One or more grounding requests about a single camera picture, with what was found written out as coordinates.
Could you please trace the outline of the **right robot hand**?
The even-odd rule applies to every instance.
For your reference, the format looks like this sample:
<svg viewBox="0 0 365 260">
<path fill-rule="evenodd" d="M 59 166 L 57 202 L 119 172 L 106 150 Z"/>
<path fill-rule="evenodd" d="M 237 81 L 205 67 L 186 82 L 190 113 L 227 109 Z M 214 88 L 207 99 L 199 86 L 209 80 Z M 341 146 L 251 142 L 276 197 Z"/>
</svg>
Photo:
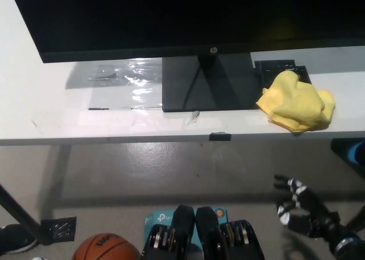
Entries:
<svg viewBox="0 0 365 260">
<path fill-rule="evenodd" d="M 331 212 L 322 200 L 296 178 L 276 174 L 275 203 L 282 225 L 295 233 L 327 242 L 340 241 L 349 234 L 340 224 L 337 212 Z"/>
</svg>

